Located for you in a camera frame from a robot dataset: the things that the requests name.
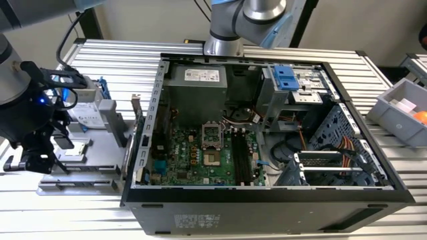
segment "black cable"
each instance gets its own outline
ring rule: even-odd
[[[73,24],[72,16],[69,16],[69,14],[68,14],[66,16],[68,16],[68,19],[69,19],[69,23],[70,23],[70,24]],[[74,34],[76,34],[76,36],[77,36],[77,39],[78,39],[78,38],[80,38],[80,36],[78,36],[78,32],[77,32],[77,29],[76,29],[76,27],[73,27],[72,29],[73,29],[73,31],[74,31]]]
[[[196,0],[193,0],[193,3],[197,5],[197,7],[198,7],[198,9],[200,9],[200,11],[201,11],[201,13],[202,13],[202,15],[204,15],[205,19],[208,20],[208,22],[210,22],[210,19],[208,18],[208,15],[206,15],[206,14],[205,14],[205,12],[202,11],[202,9],[201,9],[201,7],[200,7],[200,5],[198,5],[198,3],[197,3],[197,1],[196,1]]]
[[[72,33],[72,30],[73,30],[74,26],[76,26],[77,23],[80,22],[81,18],[85,16],[86,12],[88,12],[88,11],[84,11],[84,12],[77,16],[77,18],[73,20],[72,24],[70,24],[69,27],[68,27],[68,30],[66,30],[66,32],[65,32],[65,35],[64,35],[64,37],[61,38],[61,42],[60,42],[60,44],[58,44],[58,46],[57,46],[57,50],[56,50],[56,60],[57,60],[57,62],[60,63],[60,65],[64,66],[65,69],[66,69],[66,68],[70,68],[70,66],[69,66],[69,65],[62,61],[62,59],[61,59],[61,51],[62,51],[62,48],[64,48],[66,39],[68,39],[68,37],[69,37],[69,34]]]
[[[72,109],[77,105],[77,102],[78,102],[78,94],[76,93],[76,91],[69,87],[64,87],[64,89],[66,89],[69,92],[72,92],[72,94],[73,94],[73,103],[66,107],[54,107],[54,110],[56,111],[61,111],[61,112],[68,111],[69,109]]]
[[[270,169],[274,170],[274,171],[280,171],[280,169],[274,168],[274,167],[270,166],[269,164],[268,164],[268,165],[265,164],[265,165],[262,165],[262,166],[270,167]]]
[[[202,2],[204,2],[204,4],[205,4],[205,6],[206,6],[206,9],[212,12],[212,9],[210,9],[210,7],[209,7],[209,4],[206,3],[206,0],[202,0]]]

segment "metal table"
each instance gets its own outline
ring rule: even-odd
[[[148,107],[160,53],[201,54],[200,44],[142,43],[88,40],[73,44],[65,61],[92,79],[108,82],[110,97],[125,119],[134,117],[132,94],[138,94],[141,107]],[[376,96],[391,83],[362,52],[276,48],[265,50],[245,46],[250,58],[293,59],[329,62],[353,104],[365,115]],[[206,235],[170,236],[172,239],[313,239],[395,240],[427,237],[427,148],[407,147],[384,129],[367,120],[381,149],[409,188],[416,204],[373,222],[349,234],[302,235]],[[118,196],[37,196],[41,176],[14,173],[0,176],[0,233],[20,233],[18,237],[126,238],[144,237],[132,214],[118,208]]]
[[[417,80],[427,86],[427,55],[408,53],[401,63]]]

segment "label sticker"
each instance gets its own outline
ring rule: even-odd
[[[254,114],[254,117],[253,117],[253,119],[252,119],[252,122],[257,124],[258,121],[260,121],[260,118],[261,118],[260,115]]]
[[[104,121],[93,102],[80,102],[70,110],[80,124],[93,129],[104,129]]]
[[[218,82],[220,71],[218,70],[202,70],[202,69],[186,69],[185,70],[185,81],[200,81],[200,82]]]
[[[218,214],[176,214],[174,225],[180,229],[217,228],[220,217]]]

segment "cable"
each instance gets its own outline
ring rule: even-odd
[[[304,141],[304,137],[302,137],[301,128],[298,128],[298,138],[300,138],[301,149],[305,150],[306,146],[305,146],[305,141]]]
[[[56,60],[57,62],[60,63],[60,65],[62,65],[62,67],[66,69],[66,68],[70,68],[70,66],[62,61],[61,59],[61,51],[62,51],[62,48],[64,48],[64,45],[65,45],[65,42],[66,42],[66,39],[69,37],[69,34],[72,33],[72,30],[74,28],[74,26],[77,25],[77,23],[80,22],[81,18],[86,15],[86,12],[88,11],[84,11],[77,17],[76,19],[73,20],[72,24],[69,25],[68,27],[68,30],[65,32],[65,35],[64,37],[61,38],[61,42],[57,46],[57,50],[56,50]]]
[[[210,9],[210,7],[209,7],[209,4],[206,3],[206,0],[202,0],[202,2],[204,2],[204,4],[205,4],[206,9],[209,10],[209,12],[212,12],[212,9]]]
[[[232,125],[244,125],[252,123],[250,121],[229,120],[226,116],[221,116],[221,118]]]
[[[201,9],[201,7],[200,7],[200,5],[198,5],[198,3],[197,3],[196,0],[193,0],[193,3],[197,5],[197,8],[200,9],[200,12],[202,13],[202,15],[204,15],[205,19],[208,20],[208,22],[210,22],[210,19],[208,18],[208,15],[206,15],[205,12],[202,11],[202,9]]]
[[[69,16],[69,14],[68,14],[66,16],[68,16],[68,19],[69,19],[69,23],[70,23],[70,24],[73,24],[72,16]],[[77,32],[76,27],[73,27],[72,29],[73,29],[74,34],[77,35],[77,39],[78,39],[78,38],[80,38],[80,36],[78,36],[78,32]]]
[[[76,105],[77,105],[77,102],[78,102],[78,94],[76,93],[76,91],[70,88],[70,87],[64,87],[64,89],[66,89],[69,92],[72,92],[73,94],[73,103],[66,106],[66,107],[54,107],[54,110],[56,111],[68,111],[69,109],[72,109]]]
[[[262,166],[270,167],[270,169],[272,169],[272,170],[274,170],[274,171],[280,171],[280,169],[278,169],[278,168],[274,168],[274,167],[273,167],[273,166],[270,166],[269,164],[268,164],[268,165],[265,164],[265,165],[262,165]]]

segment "gray robot arm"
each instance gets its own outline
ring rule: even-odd
[[[104,0],[0,0],[0,33],[101,4]]]
[[[292,22],[285,0],[212,0],[205,55],[242,56],[240,37],[265,49],[284,39]]]

